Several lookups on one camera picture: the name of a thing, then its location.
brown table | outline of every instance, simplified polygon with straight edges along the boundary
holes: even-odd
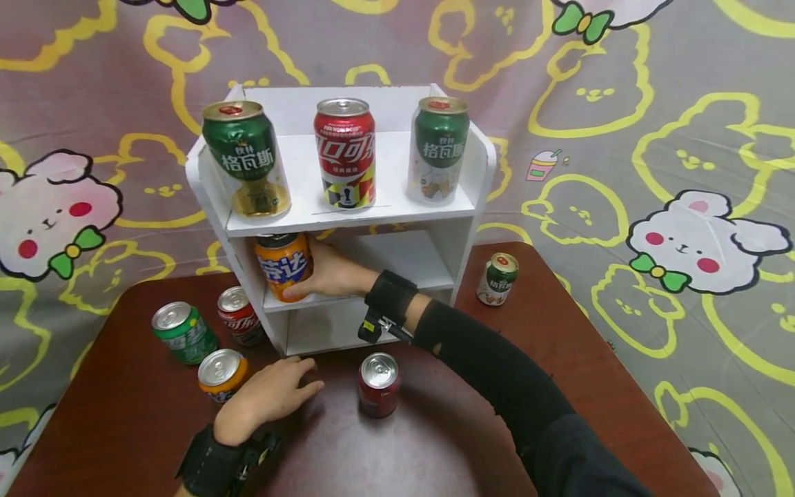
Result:
[[[507,303],[475,297],[483,261],[497,250],[522,275]],[[146,282],[116,305],[9,493],[170,496],[192,435],[216,408],[157,341],[149,319],[163,304],[196,305],[225,345],[215,300],[231,274]],[[576,409],[656,495],[718,495],[688,450],[560,286],[538,253],[521,243],[475,247],[457,307],[500,330],[552,373]],[[437,497],[535,495],[510,435],[491,407],[442,363],[404,344],[397,358],[401,405],[374,421],[357,409],[356,371],[371,348],[316,356],[326,389],[278,427],[282,454],[258,475],[256,495]],[[244,351],[255,366],[270,346]]]

red can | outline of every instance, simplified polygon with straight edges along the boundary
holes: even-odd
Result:
[[[235,342],[244,347],[259,345],[266,338],[257,313],[241,286],[226,289],[218,297],[218,315],[229,328]]]
[[[317,104],[315,139],[328,203],[357,209],[375,202],[375,121],[367,102],[328,99]]]
[[[384,352],[364,359],[359,368],[359,404],[370,417],[387,417],[398,407],[398,362]]]

sprite can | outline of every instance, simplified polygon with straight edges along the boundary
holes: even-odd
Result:
[[[469,134],[467,103],[451,97],[420,100],[411,128],[409,195],[430,204],[452,202]]]
[[[250,100],[217,102],[202,111],[202,135],[213,158],[240,181],[232,206],[241,215],[277,216],[290,209],[290,194],[273,123]]]
[[[218,338],[199,310],[187,302],[172,302],[152,316],[154,334],[183,364],[199,364],[218,348]]]
[[[519,263],[513,255],[497,252],[486,262],[486,272],[478,285],[478,298],[486,305],[505,303],[519,275]]]

can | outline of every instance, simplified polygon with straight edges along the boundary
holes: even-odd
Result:
[[[250,100],[216,102],[202,110],[202,135],[219,167],[241,182],[232,196],[237,213],[279,216],[290,209],[287,178],[273,123]]]
[[[400,372],[389,354],[375,352],[359,368],[359,404],[370,417],[387,417],[398,407]]]
[[[221,293],[218,297],[218,315],[229,328],[235,342],[243,347],[259,345],[266,337],[262,323],[241,286],[233,286]]]
[[[219,349],[199,365],[199,388],[209,398],[223,404],[240,390],[248,379],[248,359],[230,348]]]
[[[326,201],[338,209],[375,202],[375,121],[359,99],[317,104],[315,140]]]
[[[453,201],[469,135],[468,105],[452,97],[420,100],[411,127],[409,195],[431,204]]]
[[[286,288],[312,276],[312,254],[303,233],[258,236],[254,251],[268,286],[282,302],[298,302],[287,298]]]
[[[486,305],[505,303],[514,281],[519,275],[519,262],[511,254],[497,252],[486,262],[486,271],[478,285],[478,298]]]
[[[198,364],[218,348],[218,337],[199,309],[187,302],[166,304],[152,316],[154,334],[183,364]]]

shelf unit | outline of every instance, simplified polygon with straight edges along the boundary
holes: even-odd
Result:
[[[289,87],[232,88],[225,100],[253,100],[273,122],[293,206],[277,219],[240,216],[232,209],[231,194],[239,187],[224,173],[199,137],[188,153],[188,184],[207,214],[231,269],[251,300],[271,343],[283,356],[367,345],[356,332],[366,306],[359,297],[310,295],[285,303],[267,289],[254,256],[257,235],[329,228],[361,227],[420,221],[423,229],[362,235],[335,245],[349,258],[374,270],[389,269],[425,293],[453,304],[478,219],[496,169],[492,143],[472,123],[455,199],[444,206],[421,204],[406,194],[412,115],[417,102],[444,96],[435,84],[409,87]],[[320,181],[312,121],[322,99],[348,96],[370,104],[375,119],[376,201],[352,212],[325,203]],[[391,341],[384,334],[382,342]]]

